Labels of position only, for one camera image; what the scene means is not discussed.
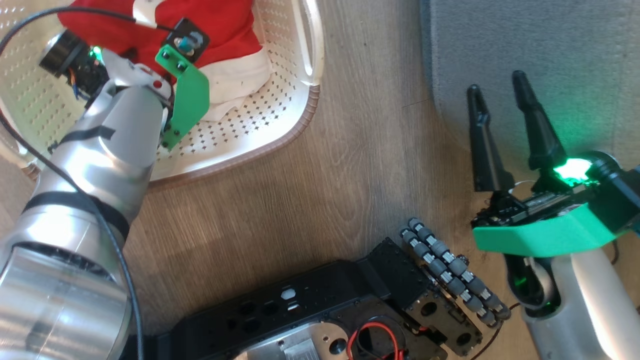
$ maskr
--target wooden floor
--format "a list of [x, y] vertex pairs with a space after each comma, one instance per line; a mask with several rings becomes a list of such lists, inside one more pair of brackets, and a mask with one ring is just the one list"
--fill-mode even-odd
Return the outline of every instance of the wooden floor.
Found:
[[[146, 198], [125, 253], [147, 333], [334, 259], [358, 259], [411, 216], [514, 302], [501, 257], [474, 247], [468, 222], [484, 195], [472, 192], [469, 153], [429, 99], [418, 1], [319, 5], [326, 75], [311, 127], [266, 158]], [[5, 161], [0, 183], [6, 233], [33, 184]], [[640, 301], [636, 243], [621, 243], [618, 270]], [[492, 331], [479, 328], [488, 339]], [[482, 359], [537, 359], [519, 311]]]

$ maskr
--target gray fabric upholstery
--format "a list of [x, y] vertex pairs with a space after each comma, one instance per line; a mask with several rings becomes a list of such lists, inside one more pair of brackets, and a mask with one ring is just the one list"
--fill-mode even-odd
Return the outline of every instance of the gray fabric upholstery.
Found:
[[520, 69], [567, 151], [598, 149], [625, 167], [640, 163], [640, 1], [421, 2], [433, 97], [462, 146], [465, 90], [477, 83], [506, 166], [526, 173], [529, 149], [511, 87]]

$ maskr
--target black tape band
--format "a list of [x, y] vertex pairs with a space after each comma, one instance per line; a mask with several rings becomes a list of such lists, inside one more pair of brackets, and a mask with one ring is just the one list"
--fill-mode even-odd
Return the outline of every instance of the black tape band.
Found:
[[[123, 214], [113, 206], [101, 202], [96, 197], [92, 196], [91, 199], [98, 205], [100, 212], [102, 213], [102, 216], [104, 216], [104, 219], [107, 220], [107, 223], [113, 225], [118, 231], [120, 231], [120, 234], [122, 234], [124, 240], [126, 240], [129, 235], [130, 226]], [[91, 206], [87, 204], [84, 195], [77, 192], [47, 192], [38, 194], [27, 202], [27, 205], [24, 207], [22, 212], [24, 213], [25, 211], [37, 206], [46, 205], [67, 206], [69, 208], [86, 211], [87, 213], [94, 213]]]
[[91, 138], [103, 138], [111, 140], [111, 137], [113, 136], [113, 134], [115, 134], [115, 132], [116, 131], [114, 129], [106, 126], [98, 126], [89, 130], [73, 131], [69, 134], [66, 134], [65, 137], [60, 140], [59, 145], [62, 145], [65, 142], [88, 140]]

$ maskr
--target red cloth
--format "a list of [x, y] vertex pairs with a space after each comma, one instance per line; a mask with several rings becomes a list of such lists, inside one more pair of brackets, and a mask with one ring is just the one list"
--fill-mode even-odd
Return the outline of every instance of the red cloth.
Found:
[[[76, 0], [71, 6], [101, 8], [132, 16], [134, 0]], [[165, 0], [156, 8], [156, 23], [174, 27], [183, 17], [202, 29], [211, 43], [196, 62], [198, 68], [222, 60], [254, 54], [262, 46], [253, 32], [253, 0]], [[131, 49], [131, 60], [143, 63], [159, 74], [166, 71], [156, 63], [156, 54], [167, 32], [145, 28], [119, 19], [90, 13], [61, 13], [62, 24], [90, 45], [118, 54]]]

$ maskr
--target laundry basket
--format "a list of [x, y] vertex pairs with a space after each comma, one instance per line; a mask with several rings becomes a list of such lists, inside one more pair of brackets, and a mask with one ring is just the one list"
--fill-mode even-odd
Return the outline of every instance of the laundry basket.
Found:
[[[71, 0], [0, 0], [0, 35], [33, 12]], [[218, 122], [200, 122], [171, 152], [160, 148], [151, 187], [175, 185], [238, 166], [281, 148], [308, 126], [320, 94], [324, 38], [316, 0], [255, 0], [254, 30], [273, 73], [259, 92]], [[38, 66], [45, 44], [62, 30], [56, 16], [23, 29], [0, 58], [0, 106], [43, 154], [81, 116], [64, 79]], [[0, 155], [36, 178], [40, 164], [0, 132]]]

